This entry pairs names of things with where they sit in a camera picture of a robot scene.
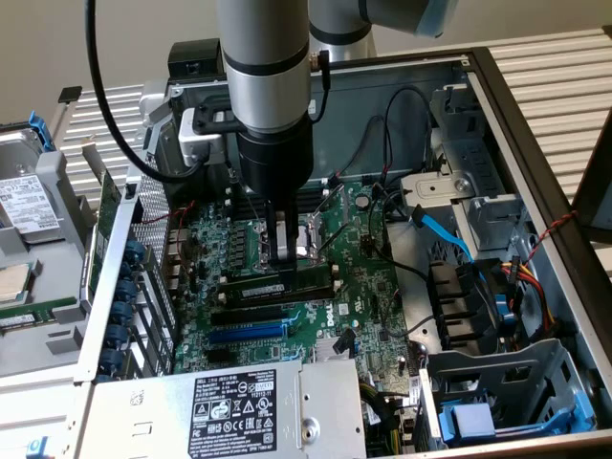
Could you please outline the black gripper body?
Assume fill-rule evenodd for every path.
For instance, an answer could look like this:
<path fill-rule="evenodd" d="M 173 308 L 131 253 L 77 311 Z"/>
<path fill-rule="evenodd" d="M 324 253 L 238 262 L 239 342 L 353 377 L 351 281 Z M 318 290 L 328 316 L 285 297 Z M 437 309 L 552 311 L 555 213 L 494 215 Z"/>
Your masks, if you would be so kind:
<path fill-rule="evenodd" d="M 272 134 L 239 132 L 237 147 L 244 180 L 260 196 L 294 196 L 314 169 L 310 121 Z"/>

